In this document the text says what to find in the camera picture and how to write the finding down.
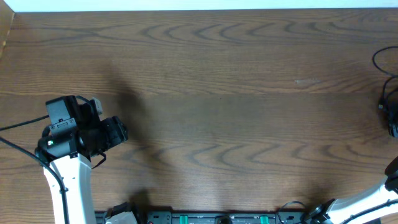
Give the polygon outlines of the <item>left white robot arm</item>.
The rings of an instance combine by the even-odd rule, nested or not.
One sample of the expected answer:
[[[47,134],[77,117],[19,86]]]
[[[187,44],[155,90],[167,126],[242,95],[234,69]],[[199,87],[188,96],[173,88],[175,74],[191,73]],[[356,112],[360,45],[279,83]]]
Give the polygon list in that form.
[[[44,161],[56,223],[96,223],[91,194],[91,158],[104,156],[127,141],[128,132],[117,116],[100,119],[100,100],[62,96],[46,102],[50,125],[35,149]]]

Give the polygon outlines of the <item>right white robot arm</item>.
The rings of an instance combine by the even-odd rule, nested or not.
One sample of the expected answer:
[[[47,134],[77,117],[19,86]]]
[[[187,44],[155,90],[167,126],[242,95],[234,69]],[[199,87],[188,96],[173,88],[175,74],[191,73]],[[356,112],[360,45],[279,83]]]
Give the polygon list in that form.
[[[397,212],[397,159],[380,183],[357,195],[331,199],[303,217],[304,223],[367,223]]]

